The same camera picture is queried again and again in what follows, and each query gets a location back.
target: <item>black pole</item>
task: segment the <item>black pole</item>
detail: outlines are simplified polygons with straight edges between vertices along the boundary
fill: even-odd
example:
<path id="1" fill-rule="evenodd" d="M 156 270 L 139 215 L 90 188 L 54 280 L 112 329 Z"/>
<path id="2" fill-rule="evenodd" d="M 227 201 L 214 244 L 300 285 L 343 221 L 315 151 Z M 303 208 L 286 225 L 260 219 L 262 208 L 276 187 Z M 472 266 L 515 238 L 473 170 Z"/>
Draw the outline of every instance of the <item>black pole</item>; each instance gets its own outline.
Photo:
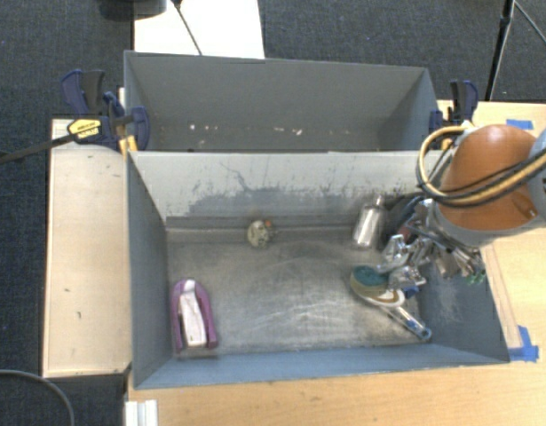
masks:
<path id="1" fill-rule="evenodd" d="M 503 49 L 507 41 L 507 37 L 510 30 L 511 20 L 513 19 L 513 9 L 515 8 L 515 0 L 505 0 L 503 6 L 502 17 L 500 18 L 500 31 L 497 35 L 497 43 L 495 45 L 494 59 L 492 60 L 492 68 L 489 72 L 489 79 L 487 80 L 485 101 L 492 99 L 492 93 L 494 92 L 495 80 L 499 73 L 500 64 L 502 62 Z"/>

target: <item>blue clamp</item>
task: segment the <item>blue clamp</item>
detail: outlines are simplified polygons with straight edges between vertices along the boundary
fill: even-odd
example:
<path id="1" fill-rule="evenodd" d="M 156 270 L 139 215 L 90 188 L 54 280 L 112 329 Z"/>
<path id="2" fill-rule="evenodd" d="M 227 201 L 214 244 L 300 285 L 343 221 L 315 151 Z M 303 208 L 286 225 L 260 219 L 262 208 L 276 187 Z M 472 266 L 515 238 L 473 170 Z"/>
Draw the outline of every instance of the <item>blue clamp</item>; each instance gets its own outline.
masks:
<path id="1" fill-rule="evenodd" d="M 124 125 L 126 133 L 135 136 L 139 150 L 145 150 L 150 139 L 150 121 L 143 106 L 131 109 L 125 116 L 121 102 L 113 92 L 101 93 L 105 73 L 99 70 L 82 71 L 75 69 L 61 79 L 61 92 L 64 101 L 73 109 L 77 117 L 91 116 L 100 121 L 98 134 L 86 138 L 76 138 L 78 144 L 94 144 L 119 150 L 119 140 L 115 127 Z"/>
<path id="2" fill-rule="evenodd" d="M 431 118 L 429 119 L 429 134 L 432 134 L 435 130 L 442 128 L 444 122 L 444 116 L 442 111 L 438 109 L 431 111 Z"/>
<path id="3" fill-rule="evenodd" d="M 531 361 L 536 363 L 539 359 L 539 346 L 531 344 L 531 338 L 527 328 L 518 325 L 521 335 L 522 347 L 508 349 L 511 361 Z"/>
<path id="4" fill-rule="evenodd" d="M 476 85 L 470 81 L 451 81 L 450 89 L 454 106 L 448 108 L 448 121 L 452 124 L 471 122 L 479 101 Z"/>
<path id="5" fill-rule="evenodd" d="M 408 288 L 403 288 L 403 294 L 405 294 L 405 298 L 408 300 L 409 298 L 412 298 L 416 294 L 418 294 L 421 291 L 418 286 L 410 286 Z"/>

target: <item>blue handle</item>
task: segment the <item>blue handle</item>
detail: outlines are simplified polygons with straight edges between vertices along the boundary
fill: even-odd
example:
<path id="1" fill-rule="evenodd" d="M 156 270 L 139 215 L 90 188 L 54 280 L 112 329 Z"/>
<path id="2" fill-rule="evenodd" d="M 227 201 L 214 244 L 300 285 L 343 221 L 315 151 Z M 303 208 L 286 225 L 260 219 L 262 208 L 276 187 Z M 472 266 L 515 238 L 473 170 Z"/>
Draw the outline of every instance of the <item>blue handle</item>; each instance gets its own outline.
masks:
<path id="1" fill-rule="evenodd" d="M 82 74 L 83 71 L 81 69 L 74 69 L 61 79 L 63 100 L 71 106 L 77 115 L 89 114 L 89 107 L 87 106 L 87 101 L 81 87 Z"/>

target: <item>blue tape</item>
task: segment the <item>blue tape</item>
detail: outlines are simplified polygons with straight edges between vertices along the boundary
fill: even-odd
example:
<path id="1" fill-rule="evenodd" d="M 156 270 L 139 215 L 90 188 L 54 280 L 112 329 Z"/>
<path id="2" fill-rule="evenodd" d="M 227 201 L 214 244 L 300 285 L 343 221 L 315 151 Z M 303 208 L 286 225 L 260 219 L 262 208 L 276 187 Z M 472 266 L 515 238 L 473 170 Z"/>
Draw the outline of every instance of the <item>blue tape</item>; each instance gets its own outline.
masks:
<path id="1" fill-rule="evenodd" d="M 527 328 L 518 325 L 518 330 L 523 346 L 517 349 L 508 349 L 511 361 L 531 361 L 536 363 L 539 359 L 539 346 L 531 344 Z"/>
<path id="2" fill-rule="evenodd" d="M 520 130 L 533 129 L 533 122 L 531 120 L 513 120 L 508 118 L 505 122 L 509 126 L 515 126 L 516 128 L 519 128 Z"/>

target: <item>small round object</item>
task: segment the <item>small round object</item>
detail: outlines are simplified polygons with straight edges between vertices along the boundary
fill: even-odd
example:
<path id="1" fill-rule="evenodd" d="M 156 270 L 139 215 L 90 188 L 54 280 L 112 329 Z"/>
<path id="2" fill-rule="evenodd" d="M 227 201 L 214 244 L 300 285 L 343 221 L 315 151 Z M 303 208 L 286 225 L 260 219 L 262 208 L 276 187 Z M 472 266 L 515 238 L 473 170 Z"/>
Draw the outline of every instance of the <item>small round object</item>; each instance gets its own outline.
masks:
<path id="1" fill-rule="evenodd" d="M 247 240 L 253 248 L 266 248 L 272 237 L 273 224 L 268 219 L 253 221 L 247 229 Z"/>
<path id="2" fill-rule="evenodd" d="M 389 288 L 389 274 L 381 274 L 367 265 L 353 268 L 350 287 L 357 296 L 376 306 L 396 308 L 405 303 L 401 289 Z"/>

